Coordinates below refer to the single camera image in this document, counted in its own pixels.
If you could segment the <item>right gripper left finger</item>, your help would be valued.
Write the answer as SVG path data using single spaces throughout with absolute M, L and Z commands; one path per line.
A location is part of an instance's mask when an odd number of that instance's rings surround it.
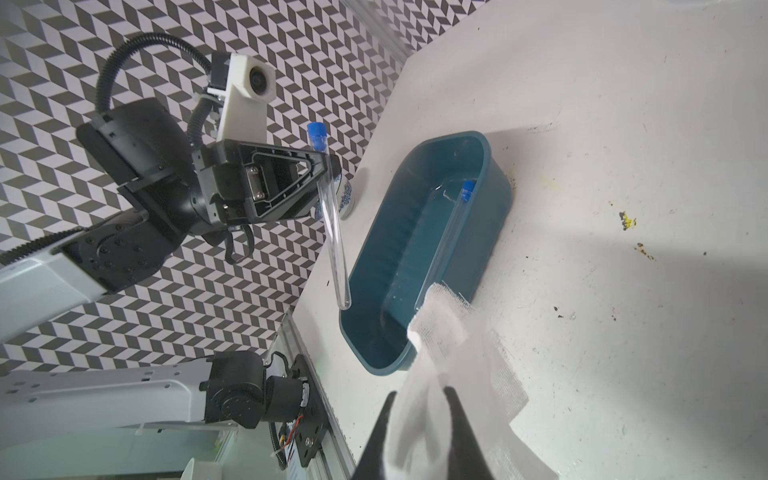
M 386 440 L 387 426 L 392 405 L 397 393 L 392 391 L 387 396 L 383 407 L 376 420 L 369 440 L 356 469 L 351 477 L 352 480 L 384 480 L 383 450 Z

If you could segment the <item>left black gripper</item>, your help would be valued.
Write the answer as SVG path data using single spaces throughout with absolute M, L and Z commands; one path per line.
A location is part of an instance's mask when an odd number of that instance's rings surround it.
M 320 181 L 341 173 L 335 154 L 233 140 L 195 149 L 192 161 L 210 225 L 306 217 L 319 200 Z

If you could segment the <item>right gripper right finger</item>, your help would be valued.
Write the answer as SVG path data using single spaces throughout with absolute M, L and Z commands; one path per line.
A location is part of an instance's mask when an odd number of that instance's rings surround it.
M 449 480 L 493 480 L 469 419 L 453 387 L 443 389 L 451 415 L 451 442 L 448 452 Z

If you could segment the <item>blue capped test tube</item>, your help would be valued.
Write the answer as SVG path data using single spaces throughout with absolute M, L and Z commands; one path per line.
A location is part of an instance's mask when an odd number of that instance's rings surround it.
M 455 205 L 451 212 L 450 217 L 446 223 L 445 229 L 441 236 L 440 242 L 436 248 L 435 255 L 431 261 L 421 290 L 414 305 L 414 310 L 418 312 L 424 301 L 426 294 L 430 287 L 435 283 L 440 283 L 442 280 L 442 270 L 447 263 L 450 256 L 450 247 L 454 237 L 459 230 L 461 218 L 464 215 L 464 211 L 471 199 L 476 182 L 473 180 L 465 180 L 461 186 Z
M 318 182 L 318 193 L 325 225 L 337 305 L 340 310 L 347 310 L 351 307 L 351 293 L 339 219 L 339 207 L 336 202 L 337 196 L 334 189 L 336 174 L 334 173 L 334 163 L 329 153 L 327 129 L 322 122 L 311 122 L 307 126 L 307 133 L 312 148 L 323 155 L 325 172 Z

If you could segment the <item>white gauze cloth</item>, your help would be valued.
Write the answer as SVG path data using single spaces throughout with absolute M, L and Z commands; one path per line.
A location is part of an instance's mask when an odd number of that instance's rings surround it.
M 511 428 L 528 402 L 496 331 L 448 287 L 434 284 L 407 329 L 417 355 L 387 426 L 387 479 L 448 479 L 453 387 L 494 479 L 555 479 Z

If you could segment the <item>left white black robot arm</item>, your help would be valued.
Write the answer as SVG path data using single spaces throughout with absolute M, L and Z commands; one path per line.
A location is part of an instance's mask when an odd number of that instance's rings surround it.
M 10 339 L 155 275 L 190 236 L 229 244 L 234 230 L 306 215 L 336 156 L 248 136 L 195 147 L 166 109 L 144 99 L 97 114 L 77 138 L 130 208 L 1 257 L 1 336 Z M 290 422 L 311 398 L 299 371 L 271 376 L 253 352 L 164 367 L 1 380 L 1 445 L 156 423 Z

